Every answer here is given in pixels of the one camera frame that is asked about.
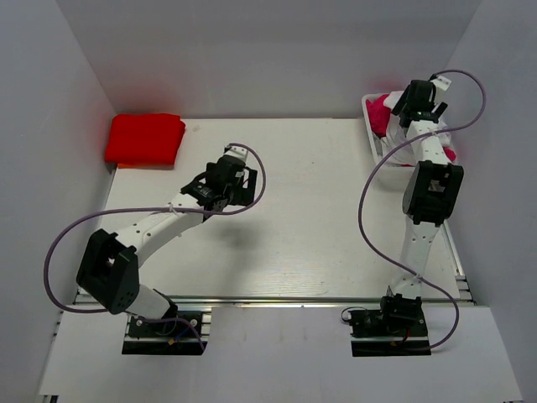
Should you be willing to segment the white plastic basket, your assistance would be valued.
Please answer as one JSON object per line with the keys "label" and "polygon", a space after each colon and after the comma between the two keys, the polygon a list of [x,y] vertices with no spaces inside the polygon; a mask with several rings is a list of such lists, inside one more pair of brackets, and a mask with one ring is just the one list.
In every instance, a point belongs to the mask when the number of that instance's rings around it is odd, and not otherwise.
{"label": "white plastic basket", "polygon": [[[438,123],[427,121],[412,122],[409,128],[403,128],[406,141],[382,156],[380,153],[381,147],[378,146],[377,142],[373,139],[373,131],[371,129],[368,112],[366,110],[367,100],[373,101],[382,95],[383,94],[372,94],[366,95],[362,98],[366,130],[368,133],[370,148],[373,154],[373,162],[375,164],[378,164],[382,159],[385,158],[386,155],[389,156],[387,158],[388,161],[393,154],[408,145],[410,145],[414,151],[415,165],[417,162],[422,160],[430,160],[441,165],[453,164],[455,162],[450,161],[447,158],[441,142],[438,139],[438,135],[442,133],[441,130],[446,126],[442,121]],[[387,190],[403,191],[414,172],[415,165],[389,165],[387,161],[380,167],[378,173],[375,175],[376,181],[379,185]]]}

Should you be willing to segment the magenta t shirt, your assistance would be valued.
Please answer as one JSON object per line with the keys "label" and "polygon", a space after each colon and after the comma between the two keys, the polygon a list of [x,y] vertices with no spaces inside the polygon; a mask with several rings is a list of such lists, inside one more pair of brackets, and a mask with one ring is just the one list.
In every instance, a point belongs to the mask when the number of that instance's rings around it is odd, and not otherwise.
{"label": "magenta t shirt", "polygon": [[368,112],[369,122],[373,131],[373,139],[380,146],[379,140],[386,135],[386,128],[390,118],[393,115],[387,107],[383,105],[383,100],[388,94],[383,94],[381,97],[371,101],[366,101],[366,110]]}

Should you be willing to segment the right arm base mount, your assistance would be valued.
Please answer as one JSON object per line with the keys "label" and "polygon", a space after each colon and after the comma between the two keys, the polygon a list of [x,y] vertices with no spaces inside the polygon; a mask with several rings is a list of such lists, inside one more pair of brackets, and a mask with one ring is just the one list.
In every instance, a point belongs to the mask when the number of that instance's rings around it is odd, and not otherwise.
{"label": "right arm base mount", "polygon": [[354,358],[431,355],[419,297],[384,296],[378,309],[351,306],[341,312],[341,320],[351,328]]}

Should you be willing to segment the white t shirt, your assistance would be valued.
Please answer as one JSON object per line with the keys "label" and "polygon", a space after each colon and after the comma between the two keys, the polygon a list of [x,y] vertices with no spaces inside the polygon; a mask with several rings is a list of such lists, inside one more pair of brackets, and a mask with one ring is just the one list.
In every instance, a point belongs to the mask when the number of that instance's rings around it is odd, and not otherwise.
{"label": "white t shirt", "polygon": [[[402,95],[403,91],[390,92],[388,96],[383,100],[383,105],[387,107],[389,111],[391,111]],[[441,142],[441,145],[446,153],[447,158],[450,161],[455,161],[456,154],[451,147],[451,134],[440,133],[438,135],[438,139]],[[380,146],[382,148],[382,155],[387,154],[393,148],[404,143],[405,141],[406,137],[404,134],[404,130],[399,126],[399,118],[394,115],[390,115],[386,128],[386,135],[379,140]],[[412,147],[408,145],[400,149],[388,159],[387,163],[390,165],[414,166],[415,158]]]}

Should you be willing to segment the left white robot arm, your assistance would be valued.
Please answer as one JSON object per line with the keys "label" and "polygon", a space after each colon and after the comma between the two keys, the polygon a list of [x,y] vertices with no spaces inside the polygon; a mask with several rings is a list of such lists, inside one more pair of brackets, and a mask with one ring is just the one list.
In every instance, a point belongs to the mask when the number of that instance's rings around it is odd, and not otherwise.
{"label": "left white robot arm", "polygon": [[142,285],[139,269],[172,239],[226,207],[254,202],[257,171],[247,167],[248,150],[229,146],[215,163],[183,186],[162,212],[130,226],[95,231],[83,254],[76,283],[113,315],[130,313],[145,319],[158,334],[177,325],[177,308],[163,294]]}

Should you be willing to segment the folded red t shirt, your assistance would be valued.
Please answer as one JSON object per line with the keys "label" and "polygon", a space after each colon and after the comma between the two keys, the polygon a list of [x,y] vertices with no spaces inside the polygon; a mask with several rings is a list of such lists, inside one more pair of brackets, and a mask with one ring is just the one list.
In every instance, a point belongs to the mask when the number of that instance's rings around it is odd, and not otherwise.
{"label": "folded red t shirt", "polygon": [[184,135],[179,115],[119,114],[112,120],[104,160],[130,167],[174,166]]}

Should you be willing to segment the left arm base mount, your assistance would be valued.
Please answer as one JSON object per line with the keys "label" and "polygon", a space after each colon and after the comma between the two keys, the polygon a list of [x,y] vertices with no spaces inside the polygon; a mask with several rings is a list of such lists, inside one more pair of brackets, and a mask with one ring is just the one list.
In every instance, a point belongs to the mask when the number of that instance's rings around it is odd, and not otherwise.
{"label": "left arm base mount", "polygon": [[129,317],[123,339],[123,355],[201,356],[208,344],[211,309],[179,308],[182,321],[146,323]]}

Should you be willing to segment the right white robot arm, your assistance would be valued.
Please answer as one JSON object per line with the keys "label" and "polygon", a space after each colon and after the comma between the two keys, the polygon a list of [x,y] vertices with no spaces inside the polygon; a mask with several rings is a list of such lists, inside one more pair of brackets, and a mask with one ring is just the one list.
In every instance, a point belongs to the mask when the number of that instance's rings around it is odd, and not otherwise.
{"label": "right white robot arm", "polygon": [[454,210],[464,175],[436,136],[447,109],[441,97],[450,84],[444,76],[412,80],[392,109],[411,142],[416,164],[402,201],[405,235],[400,263],[412,271],[405,271],[388,287],[378,314],[379,326],[391,335],[409,331],[421,319],[422,278],[431,245]]}

